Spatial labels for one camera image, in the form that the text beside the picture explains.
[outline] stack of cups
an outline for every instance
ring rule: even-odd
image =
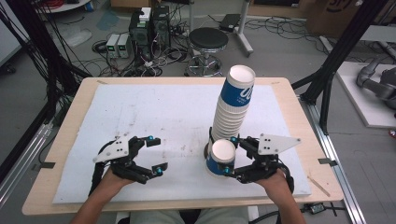
[[[215,142],[239,134],[248,112],[255,76],[254,71],[244,65],[231,67],[219,96],[212,126],[211,135]]]

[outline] cardboard box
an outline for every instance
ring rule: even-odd
[[[360,5],[358,0],[317,0],[306,18],[306,29],[314,35],[340,37]]]
[[[150,0],[111,0],[112,7],[151,7]]]

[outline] gray floor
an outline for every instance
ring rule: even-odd
[[[196,26],[217,27],[216,23],[206,16],[207,14],[210,13],[217,21],[221,21],[223,15],[220,14],[237,13],[240,10],[240,1],[236,0],[228,1],[228,8],[219,5],[219,1],[210,3],[203,1],[196,5],[195,12],[198,15],[195,20]],[[81,61],[98,58],[98,55],[91,51],[94,42],[106,39],[112,32],[127,31],[129,21],[116,17],[117,15],[128,16],[127,13],[112,13],[106,4],[100,4],[100,6],[93,13],[76,9],[54,16],[57,22],[63,23],[77,21],[84,17],[82,21],[71,24],[92,32],[90,40],[73,48]],[[185,16],[188,13],[183,10],[182,15]],[[292,83],[318,70],[327,57],[325,53],[317,50],[316,45],[322,49],[319,43],[316,44],[305,38],[287,39],[270,33],[263,27],[260,29],[247,27],[245,34],[254,53],[247,58],[235,35],[228,34],[230,41],[227,49],[217,53],[224,63],[224,72],[235,64],[244,64],[255,70],[258,77],[286,77]],[[363,60],[368,60],[378,54],[386,57],[385,54],[374,52],[364,44],[359,43],[351,56],[360,57]],[[0,74],[0,125],[2,127],[0,161],[5,159],[46,103],[46,83],[37,73],[28,56],[20,52],[11,59],[11,62],[17,68],[17,73],[7,74],[2,70]],[[118,61],[118,64],[125,63],[128,61]],[[384,63],[392,63],[392,61],[386,59]],[[88,64],[86,67],[93,74],[99,74],[99,71],[106,65],[99,62]],[[183,77],[184,68],[184,63],[170,64],[163,69],[162,76]],[[304,89],[300,88],[296,92],[304,92]],[[367,223],[393,223],[396,219],[395,139],[389,137],[386,129],[364,126],[337,78],[334,79],[332,87],[328,131]],[[0,223],[67,223],[73,216],[68,214],[27,217],[21,213],[21,207],[36,175],[37,171],[30,169],[24,174],[20,184],[0,210]],[[334,202],[334,204],[343,206],[340,202]],[[276,208],[273,206],[260,206],[261,215],[274,210]],[[305,217],[308,223],[349,222],[346,212],[337,211],[337,215],[335,217],[331,211],[325,211],[314,216],[305,214]],[[114,218],[114,213],[104,213],[99,223],[113,223]],[[275,220],[269,218],[262,223],[275,223]]]

